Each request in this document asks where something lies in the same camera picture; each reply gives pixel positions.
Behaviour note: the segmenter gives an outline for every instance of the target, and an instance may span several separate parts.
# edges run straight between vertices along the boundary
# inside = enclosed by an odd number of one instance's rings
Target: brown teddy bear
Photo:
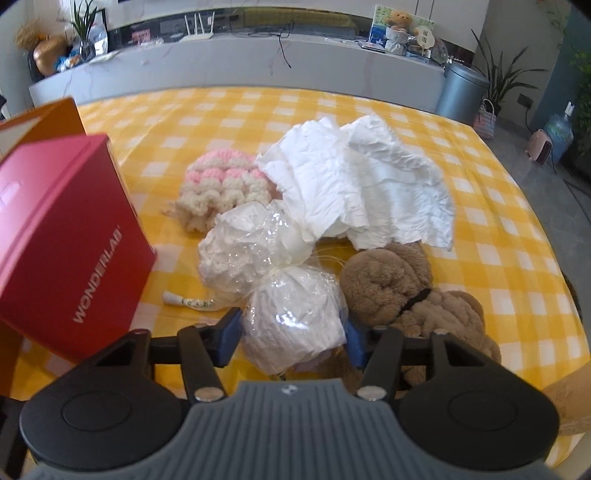
[[[386,20],[386,25],[394,30],[408,32],[411,23],[413,23],[413,17],[411,14],[402,12],[400,10],[392,10],[390,16]]]
[[[343,267],[340,286],[349,310],[367,325],[396,327],[408,337],[451,333],[501,361],[499,346],[485,333],[480,303],[462,291],[433,288],[429,261],[420,243],[392,243],[353,256]],[[355,391],[361,373],[347,366],[344,357],[344,352],[337,353],[332,368]],[[415,386],[425,381],[425,367],[408,367],[403,376]]]

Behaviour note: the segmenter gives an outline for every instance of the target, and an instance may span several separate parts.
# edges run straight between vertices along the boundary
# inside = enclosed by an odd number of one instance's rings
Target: gray trash can
[[[473,125],[482,98],[488,91],[488,80],[482,73],[461,63],[447,63],[445,78],[436,115]]]

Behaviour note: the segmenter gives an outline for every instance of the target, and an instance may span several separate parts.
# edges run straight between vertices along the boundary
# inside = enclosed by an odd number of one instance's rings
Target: gold vase
[[[67,40],[63,35],[42,40],[33,52],[33,58],[39,72],[45,77],[50,77],[56,72],[56,62],[59,57],[64,57],[67,50]]]

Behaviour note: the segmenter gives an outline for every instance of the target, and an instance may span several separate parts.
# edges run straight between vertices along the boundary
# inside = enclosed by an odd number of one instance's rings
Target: gray rubber pad
[[[352,397],[340,380],[243,382],[230,398],[193,406],[177,436],[135,465],[99,473],[40,465],[26,478],[558,479],[542,461],[500,473],[470,472],[440,462],[406,437],[388,405]]]

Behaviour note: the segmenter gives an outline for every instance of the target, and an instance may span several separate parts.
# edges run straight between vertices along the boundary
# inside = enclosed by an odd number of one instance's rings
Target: black strap
[[[418,293],[418,295],[414,296],[408,302],[406,302],[406,304],[404,305],[404,307],[402,307],[402,309],[400,310],[400,313],[398,315],[400,316],[404,312],[406,312],[407,310],[411,310],[415,306],[415,304],[419,303],[420,301],[426,300],[430,294],[431,294],[430,288],[425,288],[424,290],[421,290]]]

